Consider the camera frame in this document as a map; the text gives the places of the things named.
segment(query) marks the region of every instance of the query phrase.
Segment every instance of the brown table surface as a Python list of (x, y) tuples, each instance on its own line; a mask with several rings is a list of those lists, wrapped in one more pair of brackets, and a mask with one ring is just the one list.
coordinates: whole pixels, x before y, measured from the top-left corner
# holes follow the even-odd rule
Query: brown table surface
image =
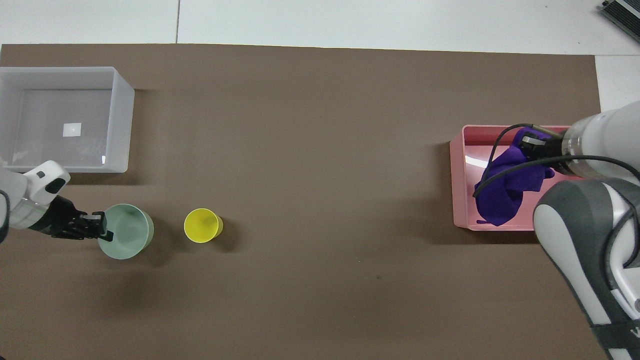
[[(114, 66), (136, 89), (129, 170), (72, 174), (135, 204), (139, 256), (12, 231), (13, 359), (605, 359), (532, 233), (452, 223), (465, 124), (600, 111), (594, 58), (237, 45), (4, 45), (2, 66)], [(191, 243), (195, 208), (225, 222)]]

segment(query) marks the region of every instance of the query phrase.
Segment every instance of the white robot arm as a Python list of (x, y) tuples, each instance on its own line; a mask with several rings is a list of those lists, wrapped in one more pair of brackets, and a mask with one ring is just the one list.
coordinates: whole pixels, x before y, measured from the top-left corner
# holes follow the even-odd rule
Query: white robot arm
[(55, 238), (111, 241), (113, 233), (106, 230), (103, 212), (87, 215), (58, 195), (70, 178), (55, 161), (46, 161), (25, 174), (11, 172), (0, 165), (0, 193), (3, 195), (0, 197), (0, 219), (5, 220), (0, 241), (6, 236), (7, 225), (15, 229), (29, 228)]
[(585, 179), (551, 187), (534, 210), (534, 230), (613, 360), (640, 360), (639, 133), (640, 101), (518, 145), (529, 162), (516, 167), (542, 161)]

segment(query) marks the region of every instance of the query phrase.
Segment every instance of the translucent storage box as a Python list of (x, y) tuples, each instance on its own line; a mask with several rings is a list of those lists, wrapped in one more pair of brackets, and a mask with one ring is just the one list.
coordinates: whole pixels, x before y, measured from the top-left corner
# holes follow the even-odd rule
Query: translucent storage box
[(134, 90), (113, 67), (0, 67), (0, 158), (25, 172), (125, 172)]

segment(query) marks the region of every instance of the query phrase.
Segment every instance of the green cup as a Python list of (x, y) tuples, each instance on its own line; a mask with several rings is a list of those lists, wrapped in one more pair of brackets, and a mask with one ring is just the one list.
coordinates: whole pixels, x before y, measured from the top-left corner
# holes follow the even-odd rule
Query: green cup
[(133, 205), (114, 205), (104, 213), (107, 230), (113, 233), (113, 241), (98, 239), (98, 244), (105, 254), (114, 259), (134, 257), (154, 237), (154, 222), (146, 212)]

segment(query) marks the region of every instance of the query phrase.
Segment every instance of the white label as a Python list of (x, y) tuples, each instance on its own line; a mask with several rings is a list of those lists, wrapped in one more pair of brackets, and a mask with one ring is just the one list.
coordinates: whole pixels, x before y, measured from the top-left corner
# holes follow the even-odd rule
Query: white label
[(69, 122), (64, 125), (62, 129), (62, 136), (80, 136), (80, 132), (82, 131), (82, 123), (81, 122)]

